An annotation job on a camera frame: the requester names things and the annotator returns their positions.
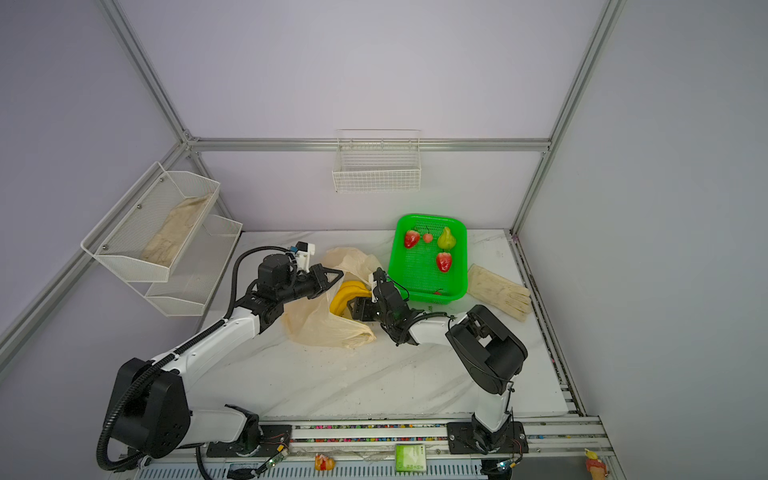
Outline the yellow fake banana bunch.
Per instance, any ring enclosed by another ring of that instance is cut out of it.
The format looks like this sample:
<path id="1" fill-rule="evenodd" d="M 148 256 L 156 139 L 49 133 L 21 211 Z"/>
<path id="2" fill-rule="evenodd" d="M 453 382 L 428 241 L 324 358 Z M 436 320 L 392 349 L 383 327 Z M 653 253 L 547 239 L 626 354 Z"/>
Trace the yellow fake banana bunch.
<path id="1" fill-rule="evenodd" d="M 329 311 L 336 316 L 341 316 L 347 309 L 350 301 L 356 298 L 370 298 L 371 291 L 367 285 L 358 280 L 345 281 L 332 299 Z"/>

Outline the translucent beige plastic bag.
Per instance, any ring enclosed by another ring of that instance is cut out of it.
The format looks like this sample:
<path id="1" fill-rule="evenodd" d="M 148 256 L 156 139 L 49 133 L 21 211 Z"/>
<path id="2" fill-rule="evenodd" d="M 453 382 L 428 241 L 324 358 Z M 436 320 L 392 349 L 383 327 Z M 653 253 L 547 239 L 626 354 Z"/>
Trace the translucent beige plastic bag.
<path id="1" fill-rule="evenodd" d="M 372 343 L 376 337 L 369 326 L 332 313 L 331 304 L 346 281 L 361 281 L 370 289 L 372 274 L 381 267 L 380 261 L 357 248 L 338 247 L 328 250 L 320 263 L 341 270 L 343 277 L 319 297 L 297 300 L 285 306 L 280 321 L 287 337 L 312 347 L 355 349 Z"/>

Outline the red fake strawberry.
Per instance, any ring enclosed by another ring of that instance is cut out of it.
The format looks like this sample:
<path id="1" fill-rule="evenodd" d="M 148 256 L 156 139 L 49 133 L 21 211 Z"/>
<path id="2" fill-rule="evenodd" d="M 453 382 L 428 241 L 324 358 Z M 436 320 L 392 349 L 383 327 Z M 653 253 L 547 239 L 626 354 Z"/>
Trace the red fake strawberry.
<path id="1" fill-rule="evenodd" d="M 421 234 L 416 230 L 408 230 L 404 235 L 404 246 L 406 249 L 415 247 L 421 240 Z"/>
<path id="2" fill-rule="evenodd" d="M 440 252 L 436 256 L 437 268 L 441 273 L 447 273 L 450 271 L 453 263 L 453 257 L 450 252 Z"/>

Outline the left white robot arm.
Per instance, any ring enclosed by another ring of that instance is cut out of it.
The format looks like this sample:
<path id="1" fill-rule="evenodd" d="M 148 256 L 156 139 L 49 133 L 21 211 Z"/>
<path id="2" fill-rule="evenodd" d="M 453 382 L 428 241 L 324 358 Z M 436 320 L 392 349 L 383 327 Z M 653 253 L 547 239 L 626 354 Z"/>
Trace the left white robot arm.
<path id="1" fill-rule="evenodd" d="M 162 355 L 133 358 L 120 367 L 97 440 L 101 469 L 131 470 L 145 457 L 162 458 L 180 447 L 223 443 L 240 454 L 260 448 L 258 414 L 234 404 L 194 410 L 187 395 L 231 351 L 266 331 L 286 304 L 319 297 L 344 273 L 312 264 L 304 244 L 258 251 L 264 258 L 243 295 L 237 293 L 239 271 L 232 271 L 230 299 L 220 320 Z"/>

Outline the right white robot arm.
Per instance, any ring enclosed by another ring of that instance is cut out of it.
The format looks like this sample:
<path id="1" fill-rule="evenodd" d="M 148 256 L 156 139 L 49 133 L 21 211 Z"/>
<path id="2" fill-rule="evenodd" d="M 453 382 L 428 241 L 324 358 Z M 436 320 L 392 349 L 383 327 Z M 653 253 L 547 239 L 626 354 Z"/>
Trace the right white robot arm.
<path id="1" fill-rule="evenodd" d="M 409 306 L 399 285 L 383 269 L 372 274 L 368 298 L 350 300 L 352 318 L 376 322 L 396 345 L 442 345 L 451 348 L 479 388 L 468 421 L 446 425 L 452 454 L 523 455 L 529 451 L 521 422 L 513 417 L 513 378 L 528 357 L 523 342 L 486 306 L 477 304 L 457 315 Z"/>

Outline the green fake pear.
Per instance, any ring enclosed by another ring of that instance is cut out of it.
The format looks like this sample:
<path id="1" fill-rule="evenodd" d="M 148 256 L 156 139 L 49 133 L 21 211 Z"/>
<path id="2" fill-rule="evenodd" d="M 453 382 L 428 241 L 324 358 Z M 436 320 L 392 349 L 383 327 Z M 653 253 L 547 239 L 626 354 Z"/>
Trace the green fake pear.
<path id="1" fill-rule="evenodd" d="M 449 227 L 444 227 L 437 240 L 438 247 L 446 252 L 449 252 L 455 248 L 457 244 L 456 237 Z"/>

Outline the green plastic basket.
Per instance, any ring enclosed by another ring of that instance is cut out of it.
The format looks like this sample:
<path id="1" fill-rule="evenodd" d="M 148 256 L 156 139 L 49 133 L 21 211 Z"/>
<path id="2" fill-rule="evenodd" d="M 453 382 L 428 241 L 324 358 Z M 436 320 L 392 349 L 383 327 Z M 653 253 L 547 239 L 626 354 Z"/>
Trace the green plastic basket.
<path id="1" fill-rule="evenodd" d="M 444 227 L 449 227 L 457 240 L 455 248 L 449 251 L 453 263 L 447 273 L 441 273 L 436 264 L 437 254 L 443 252 L 437 240 Z M 416 230 L 421 234 L 421 240 L 411 249 L 404 246 L 404 235 L 408 230 Z M 431 243 L 423 240 L 427 233 L 433 235 Z M 411 301 L 448 304 L 461 299 L 468 290 L 466 226 L 450 217 L 424 214 L 401 217 L 395 228 L 387 272 L 398 284 L 402 294 Z"/>

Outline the white lower mesh shelf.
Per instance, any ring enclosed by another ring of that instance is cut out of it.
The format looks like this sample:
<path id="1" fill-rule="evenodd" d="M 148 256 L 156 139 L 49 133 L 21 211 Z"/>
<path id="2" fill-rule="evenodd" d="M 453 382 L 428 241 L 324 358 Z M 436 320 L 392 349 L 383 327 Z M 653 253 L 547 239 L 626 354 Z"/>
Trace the white lower mesh shelf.
<path id="1" fill-rule="evenodd" d="M 209 214 L 169 280 L 151 283 L 141 296 L 166 317 L 202 316 L 241 232 L 241 223 Z"/>

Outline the white mesh shelf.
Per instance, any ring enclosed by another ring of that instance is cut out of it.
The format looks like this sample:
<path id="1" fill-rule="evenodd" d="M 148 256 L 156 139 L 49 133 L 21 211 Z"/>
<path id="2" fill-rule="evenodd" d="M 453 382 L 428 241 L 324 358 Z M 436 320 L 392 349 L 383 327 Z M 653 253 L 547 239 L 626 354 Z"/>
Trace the white mesh shelf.
<path id="1" fill-rule="evenodd" d="M 169 280 L 151 283 L 141 296 L 166 317 L 202 316 L 241 232 L 241 223 L 209 214 Z"/>
<path id="2" fill-rule="evenodd" d="M 166 282 L 219 197 L 220 183 L 189 171 L 152 165 L 121 203 L 81 241 L 81 249 L 126 283 Z M 181 251 L 170 267 L 140 259 L 170 210 L 186 198 L 210 194 Z"/>

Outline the white upper mesh shelf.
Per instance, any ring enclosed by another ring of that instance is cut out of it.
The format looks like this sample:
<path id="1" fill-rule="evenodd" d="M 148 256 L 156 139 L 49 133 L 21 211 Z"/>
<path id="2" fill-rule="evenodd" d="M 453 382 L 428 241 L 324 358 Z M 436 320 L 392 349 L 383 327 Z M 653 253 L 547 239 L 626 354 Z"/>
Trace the white upper mesh shelf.
<path id="1" fill-rule="evenodd" d="M 81 249 L 126 283 L 166 282 L 219 197 L 220 183 L 189 171 L 152 165 L 121 203 L 81 241 Z M 181 251 L 170 267 L 140 259 L 170 210 L 186 198 L 210 194 Z"/>

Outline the small orange toy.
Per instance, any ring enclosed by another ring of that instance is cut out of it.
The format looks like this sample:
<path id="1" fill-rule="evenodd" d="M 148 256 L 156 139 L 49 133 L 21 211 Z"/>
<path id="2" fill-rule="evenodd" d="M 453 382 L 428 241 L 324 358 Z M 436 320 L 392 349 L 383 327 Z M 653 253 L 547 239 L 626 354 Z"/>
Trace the small orange toy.
<path id="1" fill-rule="evenodd" d="M 314 459 L 314 468 L 316 471 L 332 471 L 336 466 L 336 461 L 327 455 L 317 454 Z"/>

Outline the yellow red toy figure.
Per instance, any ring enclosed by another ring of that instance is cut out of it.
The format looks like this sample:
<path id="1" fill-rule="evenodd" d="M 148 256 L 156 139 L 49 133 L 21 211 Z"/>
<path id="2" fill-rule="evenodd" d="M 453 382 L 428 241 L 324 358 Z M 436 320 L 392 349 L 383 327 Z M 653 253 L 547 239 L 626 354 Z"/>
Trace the yellow red toy figure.
<path id="1" fill-rule="evenodd" d="M 585 450 L 586 468 L 592 480 L 605 480 L 608 476 L 607 465 L 599 458 L 596 452 Z"/>

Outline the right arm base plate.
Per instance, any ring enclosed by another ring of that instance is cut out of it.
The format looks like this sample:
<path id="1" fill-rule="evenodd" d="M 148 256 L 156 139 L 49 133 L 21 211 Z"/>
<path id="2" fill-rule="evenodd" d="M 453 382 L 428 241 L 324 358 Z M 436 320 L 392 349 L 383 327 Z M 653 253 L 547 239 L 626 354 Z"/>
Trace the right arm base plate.
<path id="1" fill-rule="evenodd" d="M 451 454 L 527 454 L 529 445 L 523 424 L 508 419 L 491 432 L 479 421 L 449 422 L 446 426 Z"/>

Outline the green box on rail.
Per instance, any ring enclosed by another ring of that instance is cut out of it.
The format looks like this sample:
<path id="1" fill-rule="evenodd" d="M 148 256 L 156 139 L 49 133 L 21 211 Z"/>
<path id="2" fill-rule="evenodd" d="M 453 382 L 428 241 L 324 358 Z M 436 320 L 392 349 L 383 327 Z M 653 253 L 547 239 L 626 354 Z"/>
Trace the green box on rail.
<path id="1" fill-rule="evenodd" d="M 395 447 L 395 470 L 398 473 L 425 473 L 426 447 L 423 444 L 398 444 Z"/>

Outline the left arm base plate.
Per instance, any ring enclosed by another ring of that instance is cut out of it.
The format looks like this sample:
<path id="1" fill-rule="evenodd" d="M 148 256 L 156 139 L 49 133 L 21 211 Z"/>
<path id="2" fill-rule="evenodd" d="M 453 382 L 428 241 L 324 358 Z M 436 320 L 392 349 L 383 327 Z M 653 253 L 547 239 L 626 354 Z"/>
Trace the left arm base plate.
<path id="1" fill-rule="evenodd" d="M 268 458 L 280 447 L 288 448 L 293 427 L 290 424 L 260 424 L 248 427 L 240 437 L 229 443 L 214 442 L 207 446 L 208 458 Z"/>

